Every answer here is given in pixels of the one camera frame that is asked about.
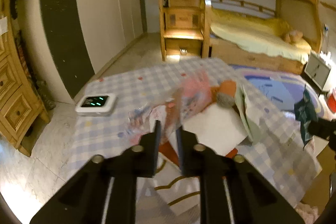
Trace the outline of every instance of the wooden dresser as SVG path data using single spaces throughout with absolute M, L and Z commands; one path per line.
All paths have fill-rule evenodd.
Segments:
M 21 153 L 31 155 L 36 136 L 25 136 L 33 121 L 49 117 L 21 66 L 14 42 L 10 0 L 0 0 L 0 19 L 7 17 L 8 31 L 0 36 L 0 132 Z

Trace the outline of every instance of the digital display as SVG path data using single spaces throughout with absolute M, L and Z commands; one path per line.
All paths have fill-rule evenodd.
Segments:
M 81 107 L 102 107 L 107 99 L 108 96 L 86 97 Z

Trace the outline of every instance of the metal bolt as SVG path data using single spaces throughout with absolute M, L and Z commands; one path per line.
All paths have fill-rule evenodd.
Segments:
M 136 153 L 142 152 L 143 151 L 143 146 L 142 145 L 134 145 L 134 146 L 132 146 L 132 151 L 136 152 Z
M 96 164 L 99 164 L 99 163 L 103 162 L 104 157 L 102 155 L 94 155 L 91 160 L 92 160 L 92 162 L 94 162 Z
M 240 164 L 245 161 L 245 158 L 242 155 L 236 155 L 233 160 Z
M 198 143 L 194 145 L 194 150 L 197 152 L 203 152 L 205 150 L 205 146 Z

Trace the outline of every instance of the gold stripe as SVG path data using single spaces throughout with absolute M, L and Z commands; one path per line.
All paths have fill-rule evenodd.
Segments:
M 185 199 L 187 199 L 187 198 L 189 198 L 191 196 L 199 195 L 200 193 L 201 193 L 200 191 L 197 191 L 197 192 L 193 192 L 193 193 L 184 195 L 184 196 L 182 196 L 180 198 L 177 198 L 177 199 L 173 200 L 172 202 L 168 203 L 168 206 L 173 206 L 173 205 L 175 205 L 176 203 L 178 203 L 178 202 L 180 202 L 182 200 L 185 200 Z
M 177 177 L 176 179 L 174 179 L 171 183 L 169 183 L 168 185 L 162 185 L 162 186 L 157 186 L 154 188 L 155 191 L 157 190 L 161 190 L 161 189 L 169 189 L 170 187 L 173 186 L 174 183 L 178 182 L 179 180 L 181 179 L 185 179 L 186 177 L 185 176 L 180 176 L 180 177 Z
M 157 168 L 157 170 L 155 171 L 155 174 L 159 173 L 165 167 L 166 163 L 167 161 L 163 160 L 162 165 L 159 168 Z

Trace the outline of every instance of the bunk bed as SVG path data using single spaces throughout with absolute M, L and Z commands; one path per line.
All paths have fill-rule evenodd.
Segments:
M 214 8 L 215 4 L 241 9 L 225 12 L 218 5 Z M 195 0 L 177 4 L 176 0 L 159 0 L 162 58 L 201 55 L 221 58 L 227 64 L 300 74 L 310 50 L 319 52 L 321 48 L 317 5 L 318 0 L 276 0 L 275 9 L 270 9 L 245 0 L 200 0 L 199 4 Z M 179 19 L 184 20 L 183 25 L 178 24 Z M 242 22 L 248 28 L 239 29 Z M 276 30 L 286 24 L 302 31 L 304 50 L 282 40 Z

